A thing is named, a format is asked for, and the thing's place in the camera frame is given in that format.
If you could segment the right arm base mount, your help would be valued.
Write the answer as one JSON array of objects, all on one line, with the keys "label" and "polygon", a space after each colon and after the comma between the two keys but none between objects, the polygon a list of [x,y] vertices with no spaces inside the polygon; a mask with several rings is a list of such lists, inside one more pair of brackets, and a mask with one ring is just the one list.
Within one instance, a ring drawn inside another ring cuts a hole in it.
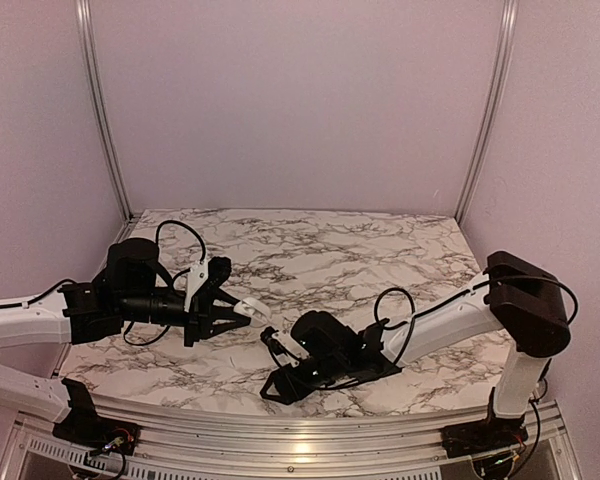
[{"label": "right arm base mount", "polygon": [[524,442],[528,433],[522,418],[494,417],[443,427],[441,438],[447,457],[458,458]]}]

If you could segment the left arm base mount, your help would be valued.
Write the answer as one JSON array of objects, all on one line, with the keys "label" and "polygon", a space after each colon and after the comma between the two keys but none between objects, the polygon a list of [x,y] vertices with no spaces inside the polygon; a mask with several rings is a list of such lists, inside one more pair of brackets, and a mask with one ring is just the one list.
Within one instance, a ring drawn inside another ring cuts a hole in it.
[{"label": "left arm base mount", "polygon": [[62,422],[55,423],[54,437],[99,452],[116,450],[130,456],[134,453],[140,426],[127,421],[71,412]]}]

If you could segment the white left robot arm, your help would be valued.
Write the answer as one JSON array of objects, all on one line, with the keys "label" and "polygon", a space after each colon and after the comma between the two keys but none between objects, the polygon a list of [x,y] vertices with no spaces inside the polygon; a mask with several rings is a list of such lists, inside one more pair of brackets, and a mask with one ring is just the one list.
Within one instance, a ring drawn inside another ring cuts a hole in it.
[{"label": "white left robot arm", "polygon": [[[0,304],[0,349],[97,342],[120,334],[128,323],[178,327],[190,347],[265,323],[268,307],[222,290],[230,275],[230,259],[203,257],[188,269],[185,289],[178,290],[159,262],[157,243],[129,238],[110,246],[104,269],[92,281],[63,280],[32,299]],[[0,404],[55,424],[66,422],[86,445],[106,436],[106,423],[86,386],[71,379],[45,379],[0,365]]]}]

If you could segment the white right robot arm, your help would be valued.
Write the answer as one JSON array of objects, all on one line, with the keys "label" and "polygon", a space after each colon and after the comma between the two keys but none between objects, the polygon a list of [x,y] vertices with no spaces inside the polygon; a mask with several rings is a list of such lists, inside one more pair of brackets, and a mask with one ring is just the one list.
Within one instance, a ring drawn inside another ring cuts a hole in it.
[{"label": "white right robot arm", "polygon": [[345,390],[398,374],[408,364],[477,335],[504,330],[513,345],[493,388],[490,414],[475,438],[495,448],[514,431],[549,361],[571,341],[578,314],[565,307],[574,292],[553,274],[506,251],[487,258],[486,269],[464,287],[423,310],[412,308],[396,324],[378,316],[354,331],[326,311],[303,314],[284,335],[261,334],[276,369],[260,390],[282,405],[312,393]]}]

